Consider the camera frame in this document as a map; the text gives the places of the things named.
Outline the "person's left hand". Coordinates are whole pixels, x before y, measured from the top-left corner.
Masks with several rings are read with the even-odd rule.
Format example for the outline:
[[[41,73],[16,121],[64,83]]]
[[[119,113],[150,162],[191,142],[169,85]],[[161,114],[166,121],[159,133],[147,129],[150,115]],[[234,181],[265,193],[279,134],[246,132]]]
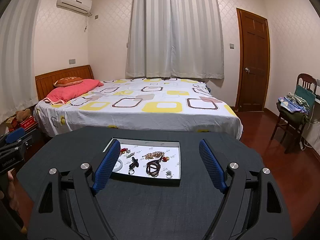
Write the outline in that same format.
[[[1,199],[3,199],[5,196],[9,197],[10,208],[15,211],[18,211],[20,204],[17,199],[17,194],[14,185],[14,177],[11,174],[11,171],[8,171],[7,175],[4,178],[7,185],[5,185],[5,187],[3,187],[3,190],[1,190]]]

